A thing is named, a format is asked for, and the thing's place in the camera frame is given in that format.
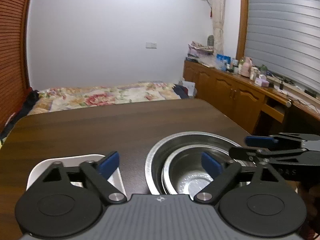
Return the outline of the small steel bowl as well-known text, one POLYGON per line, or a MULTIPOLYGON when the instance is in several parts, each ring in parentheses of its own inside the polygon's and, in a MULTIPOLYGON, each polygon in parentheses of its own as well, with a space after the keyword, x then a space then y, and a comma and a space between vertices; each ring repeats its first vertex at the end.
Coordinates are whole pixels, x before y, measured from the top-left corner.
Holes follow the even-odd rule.
POLYGON ((201 153, 178 154, 170 164, 169 179, 178 194, 191 198, 213 181, 202 167, 201 153))

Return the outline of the blue box on sideboard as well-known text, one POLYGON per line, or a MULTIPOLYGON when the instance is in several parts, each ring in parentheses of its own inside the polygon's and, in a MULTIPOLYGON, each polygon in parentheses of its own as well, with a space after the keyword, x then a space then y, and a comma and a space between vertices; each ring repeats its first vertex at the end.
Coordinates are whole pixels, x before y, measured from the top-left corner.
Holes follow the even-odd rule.
POLYGON ((217 54, 216 55, 216 59, 223 62, 223 63, 227 63, 230 64, 231 63, 231 57, 230 56, 226 56, 226 55, 222 55, 222 54, 217 54))

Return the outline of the folded fabric pile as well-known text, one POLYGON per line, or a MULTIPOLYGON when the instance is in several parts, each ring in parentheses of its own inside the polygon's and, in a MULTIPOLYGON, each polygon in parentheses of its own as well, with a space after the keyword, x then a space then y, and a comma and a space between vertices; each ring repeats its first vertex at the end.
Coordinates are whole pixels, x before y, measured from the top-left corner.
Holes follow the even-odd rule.
POLYGON ((198 42, 192 41, 190 44, 188 44, 188 55, 192 57, 204 57, 213 55, 214 53, 214 47, 212 46, 204 46, 198 42))

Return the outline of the window roller blind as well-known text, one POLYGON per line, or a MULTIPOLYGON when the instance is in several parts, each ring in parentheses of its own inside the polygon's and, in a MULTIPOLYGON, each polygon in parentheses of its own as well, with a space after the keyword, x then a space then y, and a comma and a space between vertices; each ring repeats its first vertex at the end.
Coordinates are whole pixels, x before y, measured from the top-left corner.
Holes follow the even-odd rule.
POLYGON ((248 0, 245 55, 319 91, 319 0, 248 0))

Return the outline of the wall light switch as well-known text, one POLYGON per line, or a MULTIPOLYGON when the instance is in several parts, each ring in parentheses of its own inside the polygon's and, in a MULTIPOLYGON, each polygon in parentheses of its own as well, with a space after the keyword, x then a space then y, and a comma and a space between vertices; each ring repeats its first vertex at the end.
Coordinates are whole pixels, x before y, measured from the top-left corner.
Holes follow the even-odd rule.
POLYGON ((145 43, 145 47, 146 47, 146 49, 156 49, 157 48, 157 43, 146 42, 145 43))

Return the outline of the floral tray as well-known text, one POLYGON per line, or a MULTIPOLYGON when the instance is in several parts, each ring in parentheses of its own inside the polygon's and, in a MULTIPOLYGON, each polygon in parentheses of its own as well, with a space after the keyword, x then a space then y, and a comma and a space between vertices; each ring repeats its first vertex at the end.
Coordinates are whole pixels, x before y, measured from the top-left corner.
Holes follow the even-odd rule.
MULTIPOLYGON (((87 155, 78 155, 78 156, 63 157, 63 158, 51 158, 51 159, 43 160, 39 162, 37 165, 35 165, 31 170, 31 172, 29 173, 26 191, 37 180, 37 178, 39 178, 39 176, 54 162, 60 161, 63 163, 64 167, 73 167, 73 166, 79 166, 82 162, 87 160, 99 161, 103 157, 104 155, 102 154, 87 154, 87 155)), ((126 196, 126 191, 124 188, 124 184, 121 178, 119 168, 117 168, 113 172, 113 174, 110 176, 110 178, 108 178, 107 181, 126 196)))

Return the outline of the white cardboard box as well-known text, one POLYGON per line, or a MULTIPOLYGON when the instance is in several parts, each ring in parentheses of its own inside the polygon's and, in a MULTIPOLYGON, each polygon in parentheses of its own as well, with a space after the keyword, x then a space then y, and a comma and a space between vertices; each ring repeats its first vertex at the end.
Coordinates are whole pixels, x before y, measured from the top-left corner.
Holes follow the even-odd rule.
POLYGON ((187 94, 188 94, 188 96, 190 98, 194 98, 195 97, 195 95, 197 93, 197 90, 195 88, 195 83, 194 82, 181 80, 181 81, 179 81, 178 84, 187 89, 187 94))

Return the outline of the wooden louvered wardrobe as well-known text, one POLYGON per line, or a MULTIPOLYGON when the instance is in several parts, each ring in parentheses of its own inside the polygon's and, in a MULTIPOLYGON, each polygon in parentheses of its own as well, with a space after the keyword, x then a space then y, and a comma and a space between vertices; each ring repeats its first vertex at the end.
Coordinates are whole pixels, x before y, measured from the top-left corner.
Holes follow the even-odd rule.
POLYGON ((26 32, 30 0, 1 0, 1 128, 30 92, 26 32))

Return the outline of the dark clothing on bed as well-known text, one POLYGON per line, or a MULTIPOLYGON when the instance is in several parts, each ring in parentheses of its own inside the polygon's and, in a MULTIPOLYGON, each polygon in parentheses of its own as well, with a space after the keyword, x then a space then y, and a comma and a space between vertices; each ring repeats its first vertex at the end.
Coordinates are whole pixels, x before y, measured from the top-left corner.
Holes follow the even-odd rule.
POLYGON ((19 108, 17 113, 13 114, 13 117, 9 118, 9 121, 5 124, 3 131, 1 131, 1 139, 4 139, 8 136, 10 131, 13 129, 15 124, 22 119, 23 117, 27 116, 27 114, 33 109, 35 104, 38 102, 40 96, 38 90, 32 90, 25 102, 23 103, 22 107, 19 108))

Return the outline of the beige curtain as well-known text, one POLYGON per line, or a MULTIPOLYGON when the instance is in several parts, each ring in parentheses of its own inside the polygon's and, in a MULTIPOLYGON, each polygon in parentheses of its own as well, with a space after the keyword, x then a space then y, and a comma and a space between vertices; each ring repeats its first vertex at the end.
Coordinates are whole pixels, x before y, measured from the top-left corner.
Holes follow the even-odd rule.
POLYGON ((211 7, 213 21, 214 52, 216 54, 223 54, 225 0, 211 0, 211 7))

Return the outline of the pink thermos jug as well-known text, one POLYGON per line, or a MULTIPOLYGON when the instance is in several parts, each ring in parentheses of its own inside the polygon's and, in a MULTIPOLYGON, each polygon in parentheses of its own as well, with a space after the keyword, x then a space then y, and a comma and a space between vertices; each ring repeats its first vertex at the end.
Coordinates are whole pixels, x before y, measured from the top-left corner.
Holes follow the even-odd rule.
POLYGON ((252 59, 250 57, 246 57, 242 64, 240 75, 244 77, 250 77, 252 67, 253 67, 252 59))

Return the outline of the pink tissue box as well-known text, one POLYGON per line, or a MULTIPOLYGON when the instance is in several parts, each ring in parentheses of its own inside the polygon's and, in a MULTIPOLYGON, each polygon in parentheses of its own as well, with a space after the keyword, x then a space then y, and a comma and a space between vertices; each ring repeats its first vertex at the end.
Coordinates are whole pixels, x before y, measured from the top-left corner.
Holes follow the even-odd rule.
POLYGON ((256 78, 254 84, 259 87, 268 87, 269 82, 264 79, 256 78))

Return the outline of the wooden sideboard cabinet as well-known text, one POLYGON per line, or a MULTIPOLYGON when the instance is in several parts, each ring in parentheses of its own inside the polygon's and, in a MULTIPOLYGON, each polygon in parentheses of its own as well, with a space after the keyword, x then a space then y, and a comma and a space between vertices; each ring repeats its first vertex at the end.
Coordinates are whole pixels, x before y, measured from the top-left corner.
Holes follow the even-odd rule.
POLYGON ((252 135, 319 134, 319 109, 289 94, 190 61, 184 62, 183 78, 195 83, 198 99, 210 103, 252 135))

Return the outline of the large steel colander bowl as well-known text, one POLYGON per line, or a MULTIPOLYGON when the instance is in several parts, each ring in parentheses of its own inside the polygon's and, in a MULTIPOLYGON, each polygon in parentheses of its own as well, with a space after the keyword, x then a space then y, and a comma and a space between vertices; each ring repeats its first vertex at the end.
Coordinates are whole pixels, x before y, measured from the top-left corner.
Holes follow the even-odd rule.
POLYGON ((233 146, 240 146, 228 138, 207 132, 181 132, 163 138, 149 151, 145 162, 145 178, 151 194, 168 194, 162 183, 164 163, 178 148, 193 144, 215 146, 227 152, 233 146))

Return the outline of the medium steel bowl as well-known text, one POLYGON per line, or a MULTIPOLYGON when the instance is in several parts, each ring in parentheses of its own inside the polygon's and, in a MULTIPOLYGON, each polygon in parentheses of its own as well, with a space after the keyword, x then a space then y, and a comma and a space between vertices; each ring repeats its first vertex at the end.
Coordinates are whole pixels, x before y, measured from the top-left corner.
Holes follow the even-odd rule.
POLYGON ((215 146, 193 144, 178 148, 169 155, 162 170, 162 183, 168 194, 188 194, 191 198, 213 181, 202 167, 202 153, 209 153, 224 168, 231 158, 215 146))

